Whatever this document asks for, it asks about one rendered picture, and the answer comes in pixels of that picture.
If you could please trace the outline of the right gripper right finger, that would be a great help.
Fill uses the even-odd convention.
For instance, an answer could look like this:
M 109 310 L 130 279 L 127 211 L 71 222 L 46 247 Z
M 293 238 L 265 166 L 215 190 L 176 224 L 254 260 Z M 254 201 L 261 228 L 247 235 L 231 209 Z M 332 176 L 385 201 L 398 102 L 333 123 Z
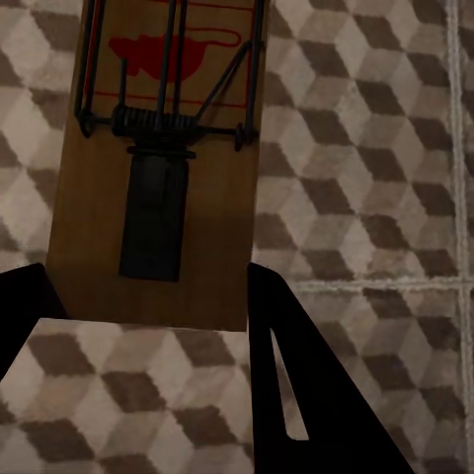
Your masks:
M 287 282 L 248 265 L 255 474 L 414 474 Z M 271 329 L 309 440 L 286 434 Z

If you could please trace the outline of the mousetrap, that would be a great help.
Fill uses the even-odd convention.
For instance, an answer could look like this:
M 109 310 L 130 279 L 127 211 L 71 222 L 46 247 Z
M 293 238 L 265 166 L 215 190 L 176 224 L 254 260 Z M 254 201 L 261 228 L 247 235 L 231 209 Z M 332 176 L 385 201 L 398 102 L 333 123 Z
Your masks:
M 245 333 L 270 0 L 83 0 L 41 318 Z

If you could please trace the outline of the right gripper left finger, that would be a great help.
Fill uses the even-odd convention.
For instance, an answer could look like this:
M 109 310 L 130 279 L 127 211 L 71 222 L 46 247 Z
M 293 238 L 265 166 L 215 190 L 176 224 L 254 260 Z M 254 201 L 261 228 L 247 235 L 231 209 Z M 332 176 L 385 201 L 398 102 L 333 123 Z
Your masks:
M 0 381 L 40 318 L 44 273 L 37 263 L 0 274 Z

